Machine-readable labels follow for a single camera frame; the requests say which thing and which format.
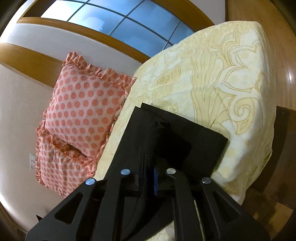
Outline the black pants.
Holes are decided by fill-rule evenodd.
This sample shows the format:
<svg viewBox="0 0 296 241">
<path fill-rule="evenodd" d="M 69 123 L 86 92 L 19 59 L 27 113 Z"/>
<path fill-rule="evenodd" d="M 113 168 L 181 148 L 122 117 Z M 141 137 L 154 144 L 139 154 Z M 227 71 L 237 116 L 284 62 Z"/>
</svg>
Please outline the black pants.
<svg viewBox="0 0 296 241">
<path fill-rule="evenodd" d="M 125 128 L 106 178 L 122 169 L 142 172 L 154 190 L 158 226 L 170 217 L 170 199 L 158 195 L 158 168 L 205 168 L 211 175 L 227 139 L 181 116 L 148 104 L 135 108 Z"/>
</svg>

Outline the rear polka dot pillow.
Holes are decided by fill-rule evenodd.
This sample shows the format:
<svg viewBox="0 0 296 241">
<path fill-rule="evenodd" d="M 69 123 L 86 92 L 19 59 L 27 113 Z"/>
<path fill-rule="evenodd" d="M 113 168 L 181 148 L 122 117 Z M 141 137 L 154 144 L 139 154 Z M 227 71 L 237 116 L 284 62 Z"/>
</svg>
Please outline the rear polka dot pillow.
<svg viewBox="0 0 296 241">
<path fill-rule="evenodd" d="M 44 120 L 36 133 L 36 179 L 41 185 L 65 198 L 95 175 L 97 160 L 46 130 Z"/>
</svg>

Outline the polka dot pillow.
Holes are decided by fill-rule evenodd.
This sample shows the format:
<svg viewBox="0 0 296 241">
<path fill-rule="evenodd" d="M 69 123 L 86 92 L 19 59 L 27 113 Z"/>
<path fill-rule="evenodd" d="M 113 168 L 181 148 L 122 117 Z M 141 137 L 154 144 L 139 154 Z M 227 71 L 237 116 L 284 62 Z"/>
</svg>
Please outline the polka dot pillow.
<svg viewBox="0 0 296 241">
<path fill-rule="evenodd" d="M 70 52 L 45 112 L 46 130 L 83 155 L 99 159 L 135 81 Z"/>
<path fill-rule="evenodd" d="M 46 130 L 44 120 L 36 133 L 36 179 L 41 185 L 65 198 L 95 175 L 97 160 Z"/>
</svg>

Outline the front polka dot pillow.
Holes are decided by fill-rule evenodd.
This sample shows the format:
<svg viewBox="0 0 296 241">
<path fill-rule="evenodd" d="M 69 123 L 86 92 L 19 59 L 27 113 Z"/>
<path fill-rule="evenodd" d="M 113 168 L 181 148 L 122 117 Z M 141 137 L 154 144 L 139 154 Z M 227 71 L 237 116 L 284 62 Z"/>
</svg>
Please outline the front polka dot pillow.
<svg viewBox="0 0 296 241">
<path fill-rule="evenodd" d="M 83 155 L 99 159 L 135 81 L 70 52 L 45 112 L 46 130 Z"/>
</svg>

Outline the white wall socket panel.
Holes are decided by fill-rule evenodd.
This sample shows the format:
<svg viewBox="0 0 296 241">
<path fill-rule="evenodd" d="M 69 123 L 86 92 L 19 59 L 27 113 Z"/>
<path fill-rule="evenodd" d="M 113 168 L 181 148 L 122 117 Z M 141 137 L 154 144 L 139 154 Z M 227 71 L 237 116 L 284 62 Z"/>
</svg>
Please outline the white wall socket panel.
<svg viewBox="0 0 296 241">
<path fill-rule="evenodd" d="M 31 153 L 29 153 L 29 165 L 31 170 L 36 169 L 36 157 Z"/>
</svg>

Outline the wooden window frame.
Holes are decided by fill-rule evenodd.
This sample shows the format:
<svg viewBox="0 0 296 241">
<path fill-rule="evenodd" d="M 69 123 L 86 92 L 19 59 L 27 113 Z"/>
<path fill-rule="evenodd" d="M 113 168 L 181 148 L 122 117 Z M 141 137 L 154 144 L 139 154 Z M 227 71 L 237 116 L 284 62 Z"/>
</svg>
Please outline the wooden window frame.
<svg viewBox="0 0 296 241">
<path fill-rule="evenodd" d="M 1 34 L 1 64 L 54 86 L 76 52 L 131 75 L 149 58 L 213 25 L 191 1 L 21 1 Z"/>
</svg>

